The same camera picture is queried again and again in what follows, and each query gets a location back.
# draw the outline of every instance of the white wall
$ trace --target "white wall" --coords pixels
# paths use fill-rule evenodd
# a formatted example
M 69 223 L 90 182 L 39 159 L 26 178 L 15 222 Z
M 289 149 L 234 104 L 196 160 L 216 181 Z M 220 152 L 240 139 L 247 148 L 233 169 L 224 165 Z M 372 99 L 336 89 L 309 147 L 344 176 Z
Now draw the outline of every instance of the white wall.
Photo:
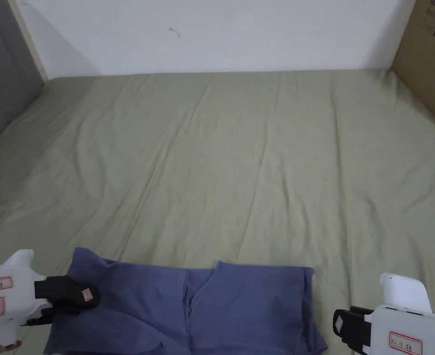
M 414 0 L 17 1 L 49 78 L 389 67 L 414 5 Z

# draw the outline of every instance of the folded blue t-shirt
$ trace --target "folded blue t-shirt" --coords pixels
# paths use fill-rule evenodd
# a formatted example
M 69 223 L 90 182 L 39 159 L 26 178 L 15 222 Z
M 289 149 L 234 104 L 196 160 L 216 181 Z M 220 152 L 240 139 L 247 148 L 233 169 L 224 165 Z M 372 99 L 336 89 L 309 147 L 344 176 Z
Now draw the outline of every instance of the folded blue t-shirt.
M 218 262 L 215 269 L 122 263 L 76 249 L 68 275 L 97 308 L 56 315 L 46 354 L 320 354 L 310 268 Z

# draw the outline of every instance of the green bed sheet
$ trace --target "green bed sheet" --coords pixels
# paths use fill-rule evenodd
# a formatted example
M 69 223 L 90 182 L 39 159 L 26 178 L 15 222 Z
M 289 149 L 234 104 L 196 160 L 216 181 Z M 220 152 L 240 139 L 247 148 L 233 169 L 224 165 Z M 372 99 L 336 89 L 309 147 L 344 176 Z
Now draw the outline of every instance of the green bed sheet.
M 435 119 L 384 71 L 52 80 L 0 137 L 0 263 L 33 249 L 63 274 L 75 247 L 312 267 L 329 354 L 349 354 L 332 314 L 380 304 L 381 273 L 435 311 Z M 48 327 L 19 336 L 41 354 Z

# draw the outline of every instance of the cardboard box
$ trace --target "cardboard box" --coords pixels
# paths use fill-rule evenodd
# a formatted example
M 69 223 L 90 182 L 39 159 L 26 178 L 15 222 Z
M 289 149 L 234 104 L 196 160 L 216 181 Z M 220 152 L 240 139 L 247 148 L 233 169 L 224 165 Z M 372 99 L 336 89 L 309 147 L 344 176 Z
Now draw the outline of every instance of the cardboard box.
M 435 115 L 435 0 L 417 0 L 392 70 Z

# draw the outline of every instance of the gray headboard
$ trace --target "gray headboard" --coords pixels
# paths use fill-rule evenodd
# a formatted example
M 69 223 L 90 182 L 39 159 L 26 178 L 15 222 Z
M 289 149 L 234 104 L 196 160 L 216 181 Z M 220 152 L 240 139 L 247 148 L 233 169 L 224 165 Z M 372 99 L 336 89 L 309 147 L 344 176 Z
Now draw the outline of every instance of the gray headboard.
M 40 93 L 43 80 L 7 0 L 0 0 L 0 134 Z

